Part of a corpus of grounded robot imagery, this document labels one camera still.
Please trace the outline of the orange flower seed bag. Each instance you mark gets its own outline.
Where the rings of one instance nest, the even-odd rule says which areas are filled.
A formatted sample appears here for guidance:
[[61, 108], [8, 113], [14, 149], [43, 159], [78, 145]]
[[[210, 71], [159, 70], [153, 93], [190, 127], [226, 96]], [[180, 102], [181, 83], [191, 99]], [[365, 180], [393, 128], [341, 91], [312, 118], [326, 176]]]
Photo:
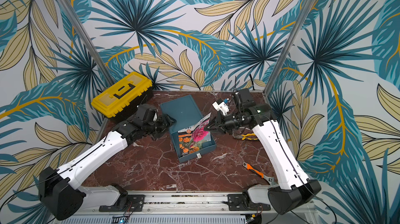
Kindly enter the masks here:
[[178, 132], [178, 144], [181, 151], [181, 156], [192, 154], [201, 149], [199, 141], [195, 141], [194, 130], [184, 130]]

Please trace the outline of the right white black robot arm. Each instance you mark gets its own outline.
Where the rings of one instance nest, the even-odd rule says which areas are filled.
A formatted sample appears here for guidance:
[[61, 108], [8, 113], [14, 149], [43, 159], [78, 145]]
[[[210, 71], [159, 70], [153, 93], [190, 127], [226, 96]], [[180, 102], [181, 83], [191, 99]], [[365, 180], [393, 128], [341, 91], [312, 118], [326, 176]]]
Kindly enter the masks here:
[[261, 142], [278, 179], [278, 185], [268, 189], [269, 203], [278, 214], [308, 203], [321, 191], [318, 180], [310, 179], [294, 158], [269, 105], [238, 108], [233, 113], [225, 102], [214, 102], [213, 107], [217, 115], [205, 130], [232, 134], [235, 129], [248, 127]]

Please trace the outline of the teal three-drawer cabinet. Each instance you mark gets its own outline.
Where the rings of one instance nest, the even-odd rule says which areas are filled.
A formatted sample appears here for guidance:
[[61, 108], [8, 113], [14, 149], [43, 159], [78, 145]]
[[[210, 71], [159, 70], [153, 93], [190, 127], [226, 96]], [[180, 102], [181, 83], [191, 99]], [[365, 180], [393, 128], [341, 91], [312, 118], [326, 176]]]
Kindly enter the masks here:
[[178, 156], [179, 163], [185, 163], [194, 158], [194, 155], [189, 157], [181, 156], [179, 148], [178, 131], [186, 127], [195, 125], [203, 118], [203, 114], [198, 108], [196, 102], [191, 95], [174, 99], [160, 105], [163, 114], [167, 114], [170, 118], [176, 120], [176, 123], [169, 127], [171, 142]]

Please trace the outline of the pink flower seed bag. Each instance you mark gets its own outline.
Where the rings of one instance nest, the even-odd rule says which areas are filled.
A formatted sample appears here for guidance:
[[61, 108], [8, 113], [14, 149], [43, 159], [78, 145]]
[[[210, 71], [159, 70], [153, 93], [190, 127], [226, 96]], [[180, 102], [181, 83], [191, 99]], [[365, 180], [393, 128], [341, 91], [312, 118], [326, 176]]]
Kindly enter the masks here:
[[195, 131], [195, 141], [199, 141], [201, 144], [201, 148], [203, 143], [211, 141], [211, 134], [208, 131], [205, 131], [204, 128], [208, 125], [210, 121], [211, 113], [203, 117], [194, 128]]

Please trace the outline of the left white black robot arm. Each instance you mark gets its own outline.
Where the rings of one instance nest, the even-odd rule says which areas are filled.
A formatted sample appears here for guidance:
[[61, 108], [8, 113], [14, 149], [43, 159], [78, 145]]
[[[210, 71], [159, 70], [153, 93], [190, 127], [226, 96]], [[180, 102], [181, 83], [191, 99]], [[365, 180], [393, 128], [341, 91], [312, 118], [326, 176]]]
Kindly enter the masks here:
[[162, 137], [176, 120], [167, 114], [149, 121], [134, 118], [117, 124], [105, 138], [57, 169], [48, 167], [39, 175], [39, 200], [55, 219], [66, 220], [77, 211], [98, 207], [100, 210], [126, 211], [132, 202], [128, 192], [117, 184], [84, 187], [86, 178], [115, 154], [137, 140]]

